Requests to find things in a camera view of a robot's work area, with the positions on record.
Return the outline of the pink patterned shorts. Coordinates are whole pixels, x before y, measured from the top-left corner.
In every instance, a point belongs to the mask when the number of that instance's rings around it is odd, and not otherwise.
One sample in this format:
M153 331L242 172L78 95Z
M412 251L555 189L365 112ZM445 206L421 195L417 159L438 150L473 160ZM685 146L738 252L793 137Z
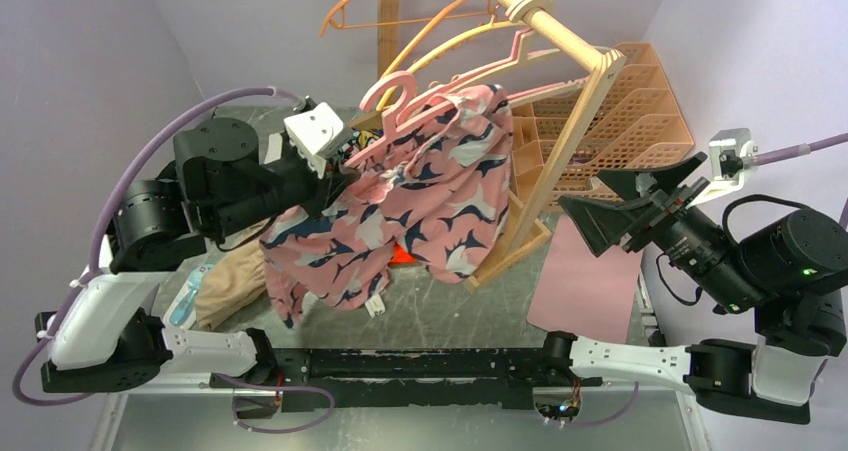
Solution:
M474 85L436 95L446 111L384 144L318 217L282 214L259 240L270 302L288 327L308 295L351 310L389 282L402 248L436 279L458 283L506 224L513 121L506 91Z

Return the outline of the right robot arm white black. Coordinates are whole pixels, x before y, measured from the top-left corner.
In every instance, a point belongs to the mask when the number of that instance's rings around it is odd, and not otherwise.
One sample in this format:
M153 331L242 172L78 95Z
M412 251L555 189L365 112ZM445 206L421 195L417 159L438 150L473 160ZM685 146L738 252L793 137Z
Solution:
M757 342L648 348L552 332L540 373L553 385L596 377L652 383L717 413L806 425L815 380L847 343L846 228L792 201L785 216L737 239L695 204L709 185L693 177L705 160L700 152L671 166L606 169L599 179L616 201L563 196L559 205L594 256L613 246L658 247L698 295L714 300L716 313L752 312Z

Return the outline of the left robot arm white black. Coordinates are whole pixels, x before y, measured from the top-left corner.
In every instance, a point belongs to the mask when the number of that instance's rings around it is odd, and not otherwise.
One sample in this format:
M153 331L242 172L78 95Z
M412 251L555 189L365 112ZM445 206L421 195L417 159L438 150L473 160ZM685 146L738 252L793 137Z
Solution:
M317 216L357 179L331 163L314 170L290 143L262 163L246 122L213 118L178 132L174 160L154 179L131 183L107 214L100 263L81 279L40 370L45 392L128 391L172 374L225 377L254 387L279 367L267 335L251 328L217 334L184 330L150 315L144 300L209 244L297 208Z

